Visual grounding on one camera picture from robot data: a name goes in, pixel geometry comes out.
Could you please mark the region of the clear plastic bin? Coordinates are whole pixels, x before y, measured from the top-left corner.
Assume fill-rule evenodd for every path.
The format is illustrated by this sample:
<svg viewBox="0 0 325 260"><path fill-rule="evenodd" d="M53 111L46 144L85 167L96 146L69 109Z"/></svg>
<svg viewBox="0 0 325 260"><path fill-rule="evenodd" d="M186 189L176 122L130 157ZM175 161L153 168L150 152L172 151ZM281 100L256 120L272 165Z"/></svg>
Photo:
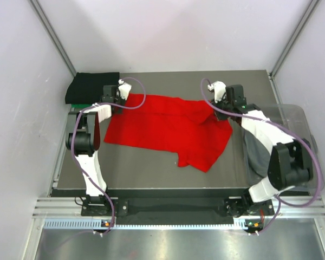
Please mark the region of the clear plastic bin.
<svg viewBox="0 0 325 260"><path fill-rule="evenodd" d="M310 129L307 123L306 115L301 107L297 105L288 104L264 104L259 105L259 108L262 110L264 115L269 118L272 122L282 125L286 129L289 129L294 132L300 138L306 139L309 142L313 152L317 152L314 138L311 136Z"/></svg>

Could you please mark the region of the red t shirt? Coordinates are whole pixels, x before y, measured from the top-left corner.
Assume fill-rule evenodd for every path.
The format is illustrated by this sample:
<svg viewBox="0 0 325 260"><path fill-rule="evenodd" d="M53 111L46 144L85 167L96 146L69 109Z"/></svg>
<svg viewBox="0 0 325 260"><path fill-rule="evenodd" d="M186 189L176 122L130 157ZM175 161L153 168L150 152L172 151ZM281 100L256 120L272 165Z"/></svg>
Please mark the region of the red t shirt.
<svg viewBox="0 0 325 260"><path fill-rule="evenodd" d="M112 116L104 141L176 153L178 167L207 172L232 136L230 124L219 121L203 100L131 94L126 105Z"/></svg>

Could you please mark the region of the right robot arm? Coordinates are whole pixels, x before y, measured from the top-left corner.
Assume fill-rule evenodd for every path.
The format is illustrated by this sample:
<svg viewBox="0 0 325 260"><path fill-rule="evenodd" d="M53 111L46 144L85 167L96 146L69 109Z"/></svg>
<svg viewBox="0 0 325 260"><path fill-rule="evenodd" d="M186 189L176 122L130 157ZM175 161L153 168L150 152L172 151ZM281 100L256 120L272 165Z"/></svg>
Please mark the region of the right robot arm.
<svg viewBox="0 0 325 260"><path fill-rule="evenodd" d="M241 196L246 213L255 214L272 197L313 179L309 142L298 141L272 122L256 104L248 104L242 85L226 86L216 81L208 84L207 89L214 94L210 103L216 118L231 119L241 126L248 162L262 175Z"/></svg>

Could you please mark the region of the left corner aluminium post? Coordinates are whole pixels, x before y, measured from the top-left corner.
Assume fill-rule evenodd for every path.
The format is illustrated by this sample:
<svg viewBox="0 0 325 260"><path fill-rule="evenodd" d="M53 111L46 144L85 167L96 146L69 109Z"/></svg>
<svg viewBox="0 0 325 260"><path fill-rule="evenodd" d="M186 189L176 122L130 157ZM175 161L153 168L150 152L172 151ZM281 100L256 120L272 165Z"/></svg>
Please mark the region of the left corner aluminium post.
<svg viewBox="0 0 325 260"><path fill-rule="evenodd" d="M38 0L28 0L28 2L31 5L35 14L37 15L38 19L40 20L42 26L47 32L49 38L51 39L54 47L56 48L58 54L65 63L66 67L68 68L69 72L72 76L76 76L77 71L40 2Z"/></svg>

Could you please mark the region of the grey t shirt in bin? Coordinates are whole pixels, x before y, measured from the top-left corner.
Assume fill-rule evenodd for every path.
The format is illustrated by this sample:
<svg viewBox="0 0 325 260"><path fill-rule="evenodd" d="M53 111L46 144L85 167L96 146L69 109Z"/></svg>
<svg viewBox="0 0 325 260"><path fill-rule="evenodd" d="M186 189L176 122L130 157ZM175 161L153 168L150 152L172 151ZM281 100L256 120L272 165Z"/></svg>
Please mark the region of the grey t shirt in bin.
<svg viewBox="0 0 325 260"><path fill-rule="evenodd" d="M268 175L270 153L252 133L242 130L242 137L248 182L253 185Z"/></svg>

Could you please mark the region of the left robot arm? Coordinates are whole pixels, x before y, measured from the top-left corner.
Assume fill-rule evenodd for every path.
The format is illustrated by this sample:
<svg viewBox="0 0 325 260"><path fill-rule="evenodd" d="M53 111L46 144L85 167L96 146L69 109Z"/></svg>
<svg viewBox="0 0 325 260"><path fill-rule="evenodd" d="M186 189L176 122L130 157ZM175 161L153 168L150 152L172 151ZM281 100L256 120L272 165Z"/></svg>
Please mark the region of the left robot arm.
<svg viewBox="0 0 325 260"><path fill-rule="evenodd" d="M109 216L112 202L103 194L107 184L102 177L98 159L101 144L100 123L109 119L115 109L112 104L123 106L131 85L119 80L116 85L103 87L99 103L94 103L79 112L68 113L66 126L66 148L74 152L86 183L85 199L82 199L82 216Z"/></svg>

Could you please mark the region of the aluminium frame rail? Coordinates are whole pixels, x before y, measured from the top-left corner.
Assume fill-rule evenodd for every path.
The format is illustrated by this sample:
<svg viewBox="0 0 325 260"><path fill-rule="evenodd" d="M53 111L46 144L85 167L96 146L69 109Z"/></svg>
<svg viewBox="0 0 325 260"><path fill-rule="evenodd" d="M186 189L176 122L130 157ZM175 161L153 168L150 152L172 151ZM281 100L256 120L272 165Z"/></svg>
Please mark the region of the aluminium frame rail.
<svg viewBox="0 0 325 260"><path fill-rule="evenodd" d="M72 197L38 198L32 216L34 218L78 218L81 216L80 200ZM317 198L303 208L282 204L278 218L325 218L325 205Z"/></svg>

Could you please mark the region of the folded green t shirt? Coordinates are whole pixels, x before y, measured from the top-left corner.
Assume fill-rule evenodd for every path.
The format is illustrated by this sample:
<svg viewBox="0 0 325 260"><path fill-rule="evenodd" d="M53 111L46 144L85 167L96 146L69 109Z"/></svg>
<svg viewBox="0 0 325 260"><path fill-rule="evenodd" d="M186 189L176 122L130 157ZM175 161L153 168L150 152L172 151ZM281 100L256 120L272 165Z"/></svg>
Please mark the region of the folded green t shirt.
<svg viewBox="0 0 325 260"><path fill-rule="evenodd" d="M75 108L75 109L84 109L87 107L91 107L92 104L72 104L71 108Z"/></svg>

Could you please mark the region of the corner aluminium post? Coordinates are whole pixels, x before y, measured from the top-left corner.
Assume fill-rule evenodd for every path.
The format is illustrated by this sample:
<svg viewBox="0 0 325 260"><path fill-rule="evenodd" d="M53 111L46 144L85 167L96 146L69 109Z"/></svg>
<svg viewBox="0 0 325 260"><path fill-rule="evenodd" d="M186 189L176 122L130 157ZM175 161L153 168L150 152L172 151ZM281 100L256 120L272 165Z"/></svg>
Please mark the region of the corner aluminium post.
<svg viewBox="0 0 325 260"><path fill-rule="evenodd" d="M273 80L276 77L276 75L282 68L289 53L292 51L298 38L300 37L304 28L307 26L307 23L311 19L313 13L317 9L320 2L321 2L320 0L308 1L308 5L307 5L305 11L302 13L301 18L298 20L296 27L292 31L292 34L289 36L287 43L285 44L282 52L280 53L277 61L275 62L271 72L269 73L269 77L271 80Z"/></svg>
<svg viewBox="0 0 325 260"><path fill-rule="evenodd" d="M66 67L68 68L69 72L72 76L76 76L77 71L40 2L38 0L28 0L28 2L31 5L35 14L37 15L38 19L40 20L42 26L47 32L49 38L51 39L54 47L56 48L58 54L65 63Z"/></svg>

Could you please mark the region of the folded black t shirt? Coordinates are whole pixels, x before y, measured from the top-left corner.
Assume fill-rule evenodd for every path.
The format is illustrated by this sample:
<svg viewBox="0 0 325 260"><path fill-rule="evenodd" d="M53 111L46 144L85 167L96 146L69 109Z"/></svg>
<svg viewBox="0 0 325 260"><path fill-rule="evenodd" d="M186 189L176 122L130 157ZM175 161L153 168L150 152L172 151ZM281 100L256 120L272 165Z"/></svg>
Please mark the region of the folded black t shirt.
<svg viewBox="0 0 325 260"><path fill-rule="evenodd" d="M103 87L116 85L119 72L109 73L77 73L68 86L64 98L65 104L93 104L103 96Z"/></svg>

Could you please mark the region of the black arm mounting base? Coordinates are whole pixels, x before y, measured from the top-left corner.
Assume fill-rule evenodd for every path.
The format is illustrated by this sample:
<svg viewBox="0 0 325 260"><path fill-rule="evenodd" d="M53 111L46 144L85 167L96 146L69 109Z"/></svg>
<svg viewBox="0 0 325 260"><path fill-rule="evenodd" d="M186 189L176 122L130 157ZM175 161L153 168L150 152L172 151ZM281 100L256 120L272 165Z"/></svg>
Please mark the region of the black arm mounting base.
<svg viewBox="0 0 325 260"><path fill-rule="evenodd" d="M237 217L262 221L275 214L272 201L256 212L245 211L245 188L128 188L109 189L117 224L230 224Z"/></svg>

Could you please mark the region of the right corner aluminium post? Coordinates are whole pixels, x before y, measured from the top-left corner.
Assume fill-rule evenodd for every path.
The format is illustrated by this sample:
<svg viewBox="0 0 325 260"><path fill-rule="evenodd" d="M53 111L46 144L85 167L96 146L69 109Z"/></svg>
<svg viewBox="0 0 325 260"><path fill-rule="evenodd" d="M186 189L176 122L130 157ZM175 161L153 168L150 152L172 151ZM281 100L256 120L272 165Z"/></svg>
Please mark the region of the right corner aluminium post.
<svg viewBox="0 0 325 260"><path fill-rule="evenodd" d="M289 53L292 51L298 38L300 37L304 28L307 26L307 23L311 19L313 13L317 9L320 2L321 2L320 0L308 1L308 5L307 5L305 11L302 13L301 18L298 20L296 27L292 31L292 34L289 36L287 43L285 44L282 52L280 53L277 61L275 62L271 72L269 73L269 77L271 80L273 80L276 77L276 75L282 68Z"/></svg>

